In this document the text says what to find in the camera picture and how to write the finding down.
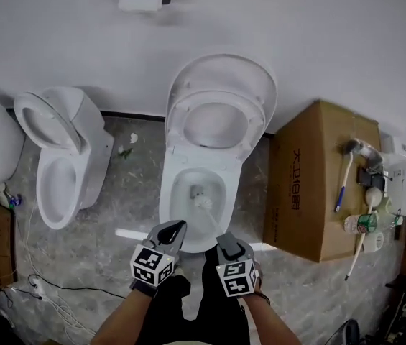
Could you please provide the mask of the white spray bottle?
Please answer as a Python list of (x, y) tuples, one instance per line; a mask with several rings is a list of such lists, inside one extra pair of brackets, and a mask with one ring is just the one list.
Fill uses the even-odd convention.
[(12, 195), (8, 192), (6, 183), (0, 184), (0, 204), (8, 209), (14, 209), (22, 204), (20, 195)]

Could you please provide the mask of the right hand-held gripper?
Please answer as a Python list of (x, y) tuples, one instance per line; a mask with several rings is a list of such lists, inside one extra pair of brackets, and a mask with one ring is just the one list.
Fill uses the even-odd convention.
[[(229, 231), (216, 238), (219, 279), (227, 297), (252, 294), (259, 279), (259, 270), (254, 261), (254, 251), (249, 244), (238, 243)], [(238, 250), (235, 258), (229, 258), (232, 250)]]

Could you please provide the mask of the blue handled brush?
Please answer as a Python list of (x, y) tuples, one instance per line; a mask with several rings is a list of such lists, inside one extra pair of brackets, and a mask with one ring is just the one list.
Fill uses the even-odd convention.
[(344, 170), (343, 180), (341, 182), (341, 189), (338, 194), (338, 199), (336, 201), (336, 205), (334, 208), (335, 212), (339, 212), (341, 209), (343, 196), (344, 196), (344, 193), (346, 190), (346, 184), (347, 184), (347, 180), (349, 177), (349, 171), (350, 171), (352, 163), (354, 161), (354, 153), (355, 153), (355, 151), (357, 151), (358, 147), (359, 147), (359, 142), (356, 139), (350, 139), (343, 148), (343, 156), (346, 157), (348, 159), (348, 161), (346, 164), (346, 168)]

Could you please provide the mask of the large cardboard box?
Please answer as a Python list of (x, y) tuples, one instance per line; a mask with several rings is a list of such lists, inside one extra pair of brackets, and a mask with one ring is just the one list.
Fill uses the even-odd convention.
[(265, 243), (314, 262), (354, 254), (358, 237), (346, 233), (343, 223), (368, 209), (356, 181), (365, 158), (355, 156), (341, 209), (334, 211), (348, 161), (342, 149), (354, 138), (381, 149), (376, 121), (322, 100), (275, 134), (269, 146)]

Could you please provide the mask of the white toilet brush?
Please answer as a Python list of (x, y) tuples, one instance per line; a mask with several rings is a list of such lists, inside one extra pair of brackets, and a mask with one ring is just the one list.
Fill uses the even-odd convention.
[(219, 223), (214, 218), (213, 214), (211, 213), (212, 209), (212, 201), (209, 197), (205, 195), (197, 195), (195, 198), (195, 206), (202, 209), (207, 217), (209, 218), (215, 232), (216, 236), (221, 236), (223, 234), (223, 230), (221, 229)]

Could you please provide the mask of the large white toilet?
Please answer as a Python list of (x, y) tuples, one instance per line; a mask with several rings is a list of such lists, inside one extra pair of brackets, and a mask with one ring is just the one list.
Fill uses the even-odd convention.
[(198, 195), (226, 231), (241, 170), (262, 138), (277, 106), (277, 84), (263, 63), (234, 53), (203, 55), (184, 65), (170, 86), (165, 119), (165, 158), (160, 223), (187, 222), (182, 251), (197, 254), (216, 245)]

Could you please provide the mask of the grey metal faucet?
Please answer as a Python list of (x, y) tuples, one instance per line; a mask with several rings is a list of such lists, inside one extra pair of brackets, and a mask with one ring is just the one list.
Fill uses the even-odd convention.
[(367, 160), (367, 166), (369, 169), (374, 172), (382, 173), (384, 159), (380, 151), (376, 150), (369, 143), (361, 139), (355, 139), (355, 141), (355, 153)]

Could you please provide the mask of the person's left forearm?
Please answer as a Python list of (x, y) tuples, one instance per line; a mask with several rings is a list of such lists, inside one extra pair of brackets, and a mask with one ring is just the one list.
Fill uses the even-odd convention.
[(152, 298), (132, 290), (102, 323), (90, 345), (135, 345)]

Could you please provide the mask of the white power strip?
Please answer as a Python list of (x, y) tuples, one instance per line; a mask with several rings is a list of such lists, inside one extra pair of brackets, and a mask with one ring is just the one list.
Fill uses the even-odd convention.
[(44, 290), (44, 285), (40, 281), (40, 279), (33, 277), (30, 279), (30, 283), (32, 288), (35, 291), (35, 295), (40, 299), (40, 300), (45, 300), (46, 295), (45, 295), (45, 290)]

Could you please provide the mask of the white toilet with tank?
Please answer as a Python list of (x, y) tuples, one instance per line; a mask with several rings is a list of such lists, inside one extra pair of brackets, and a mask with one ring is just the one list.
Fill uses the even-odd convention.
[(98, 199), (114, 138), (98, 107), (81, 89), (52, 87), (14, 99), (14, 113), (41, 149), (36, 199), (51, 229), (62, 229)]

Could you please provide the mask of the beige long handled brush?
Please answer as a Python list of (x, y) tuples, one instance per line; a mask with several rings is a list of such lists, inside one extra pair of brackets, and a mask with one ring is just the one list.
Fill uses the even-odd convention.
[[(367, 212), (363, 213), (363, 214), (376, 213), (378, 215), (378, 213), (374, 209), (382, 202), (382, 198), (383, 198), (383, 194), (378, 188), (369, 188), (365, 194), (365, 202), (366, 202), (366, 205), (368, 206), (368, 209), (367, 209)], [(359, 255), (360, 255), (360, 252), (362, 249), (362, 244), (363, 244), (364, 237), (366, 234), (357, 234), (357, 235), (359, 235), (359, 241), (357, 243), (356, 252), (354, 254), (354, 258), (352, 260), (351, 267), (345, 276), (345, 279), (344, 279), (345, 281), (347, 281), (350, 278), (351, 273), (354, 270), (354, 267), (356, 265), (356, 261), (357, 261)]]

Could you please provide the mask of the clear bottle green label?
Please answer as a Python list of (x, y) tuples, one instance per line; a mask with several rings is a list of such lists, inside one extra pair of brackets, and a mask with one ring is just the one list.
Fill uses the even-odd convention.
[(377, 229), (378, 215), (376, 213), (367, 213), (348, 216), (343, 229), (349, 234), (370, 234)]

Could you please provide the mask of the white cup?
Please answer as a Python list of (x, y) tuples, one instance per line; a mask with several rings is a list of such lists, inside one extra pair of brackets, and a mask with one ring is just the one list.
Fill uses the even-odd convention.
[(375, 231), (366, 234), (362, 244), (364, 253), (373, 253), (379, 251), (384, 244), (384, 234), (381, 231)]

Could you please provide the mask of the person's black trousers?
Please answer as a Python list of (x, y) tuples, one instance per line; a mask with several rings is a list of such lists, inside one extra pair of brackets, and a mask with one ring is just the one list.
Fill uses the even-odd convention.
[(173, 275), (158, 287), (144, 319), (136, 345), (168, 345), (196, 341), (207, 345), (250, 345), (249, 324), (244, 307), (228, 298), (216, 272), (216, 248), (205, 252), (202, 270), (203, 297), (196, 319), (184, 318), (182, 298), (191, 284)]

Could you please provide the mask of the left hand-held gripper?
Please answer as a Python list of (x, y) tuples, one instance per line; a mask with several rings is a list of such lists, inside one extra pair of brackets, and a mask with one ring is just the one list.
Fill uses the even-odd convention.
[(133, 278), (152, 287), (161, 285), (175, 271), (187, 222), (173, 220), (155, 226), (148, 240), (138, 244), (130, 261)]

